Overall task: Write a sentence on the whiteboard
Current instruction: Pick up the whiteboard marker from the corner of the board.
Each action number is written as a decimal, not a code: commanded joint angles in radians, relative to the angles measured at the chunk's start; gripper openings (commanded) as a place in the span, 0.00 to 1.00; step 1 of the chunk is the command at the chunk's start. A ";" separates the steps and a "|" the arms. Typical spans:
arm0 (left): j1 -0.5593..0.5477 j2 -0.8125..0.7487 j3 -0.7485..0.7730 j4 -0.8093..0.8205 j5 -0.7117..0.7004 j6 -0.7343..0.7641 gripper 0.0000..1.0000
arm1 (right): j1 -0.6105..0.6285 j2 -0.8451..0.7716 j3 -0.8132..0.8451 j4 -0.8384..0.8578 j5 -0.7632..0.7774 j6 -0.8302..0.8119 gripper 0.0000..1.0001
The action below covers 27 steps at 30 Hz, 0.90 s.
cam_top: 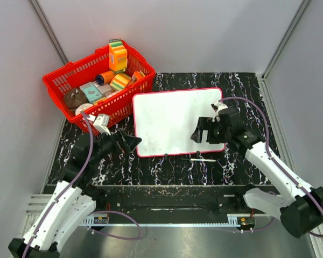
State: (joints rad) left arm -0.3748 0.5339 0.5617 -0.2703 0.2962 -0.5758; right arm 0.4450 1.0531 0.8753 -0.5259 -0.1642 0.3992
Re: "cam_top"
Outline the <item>black whiteboard marker pen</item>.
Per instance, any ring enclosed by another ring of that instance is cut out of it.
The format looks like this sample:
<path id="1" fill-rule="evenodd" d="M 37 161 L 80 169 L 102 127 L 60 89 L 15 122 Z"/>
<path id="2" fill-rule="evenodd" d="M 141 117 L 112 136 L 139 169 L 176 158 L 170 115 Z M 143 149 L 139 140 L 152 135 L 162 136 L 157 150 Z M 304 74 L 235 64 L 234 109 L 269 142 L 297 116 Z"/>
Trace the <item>black whiteboard marker pen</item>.
<path id="1" fill-rule="evenodd" d="M 181 158 L 184 161 L 191 161 L 191 162 L 216 162 L 214 159 L 191 159 L 191 158 Z"/>

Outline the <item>pink framed whiteboard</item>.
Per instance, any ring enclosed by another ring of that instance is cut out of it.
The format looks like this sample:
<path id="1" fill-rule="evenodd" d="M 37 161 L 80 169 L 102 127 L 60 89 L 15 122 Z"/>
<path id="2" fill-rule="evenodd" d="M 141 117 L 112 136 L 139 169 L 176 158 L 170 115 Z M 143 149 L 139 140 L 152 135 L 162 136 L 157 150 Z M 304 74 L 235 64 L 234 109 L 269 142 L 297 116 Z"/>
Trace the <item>pink framed whiteboard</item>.
<path id="1" fill-rule="evenodd" d="M 139 157 L 220 152 L 224 144 L 191 140 L 199 117 L 214 117 L 211 107 L 222 98 L 219 88 L 161 91 L 133 96 L 135 135 Z"/>

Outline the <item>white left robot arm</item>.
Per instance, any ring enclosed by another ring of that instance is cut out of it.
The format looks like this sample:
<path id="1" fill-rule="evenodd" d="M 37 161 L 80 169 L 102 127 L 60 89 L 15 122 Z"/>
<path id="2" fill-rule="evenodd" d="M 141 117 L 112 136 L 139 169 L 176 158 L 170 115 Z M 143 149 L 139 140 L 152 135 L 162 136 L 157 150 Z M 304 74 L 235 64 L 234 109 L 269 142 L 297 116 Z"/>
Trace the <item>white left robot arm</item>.
<path id="1" fill-rule="evenodd" d="M 8 249 L 13 257 L 59 257 L 66 241 L 81 222 L 106 206 L 105 192 L 91 185 L 93 166 L 104 155 L 129 155 L 142 142 L 122 131 L 102 136 L 80 135 L 64 166 L 52 196 L 36 222 Z"/>

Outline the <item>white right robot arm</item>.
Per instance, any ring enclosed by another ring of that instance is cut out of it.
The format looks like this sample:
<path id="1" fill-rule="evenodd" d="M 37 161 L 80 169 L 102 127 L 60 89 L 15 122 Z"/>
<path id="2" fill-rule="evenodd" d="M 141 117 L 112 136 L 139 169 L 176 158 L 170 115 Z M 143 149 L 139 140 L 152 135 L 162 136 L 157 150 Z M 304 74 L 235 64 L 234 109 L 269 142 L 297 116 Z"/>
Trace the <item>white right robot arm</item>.
<path id="1" fill-rule="evenodd" d="M 235 108 L 218 109 L 215 117 L 199 117 L 190 139 L 206 143 L 228 144 L 257 167 L 278 190 L 280 196 L 257 187 L 234 199 L 238 212 L 260 210 L 280 220 L 286 231 L 300 238 L 323 223 L 323 187 L 314 188 L 296 175 L 278 157 L 274 157 L 267 141 L 256 131 L 247 129 Z"/>

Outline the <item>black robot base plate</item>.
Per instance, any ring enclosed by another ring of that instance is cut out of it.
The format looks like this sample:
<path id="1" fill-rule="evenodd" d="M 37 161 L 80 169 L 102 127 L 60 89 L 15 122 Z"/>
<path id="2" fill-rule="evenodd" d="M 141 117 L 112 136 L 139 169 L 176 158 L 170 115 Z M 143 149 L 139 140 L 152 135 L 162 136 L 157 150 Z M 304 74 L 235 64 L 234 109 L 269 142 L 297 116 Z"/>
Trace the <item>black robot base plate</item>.
<path id="1" fill-rule="evenodd" d="M 243 201 L 244 186 L 204 185 L 106 185 L 103 207 L 138 217 L 214 218 L 223 215 L 250 216 Z"/>

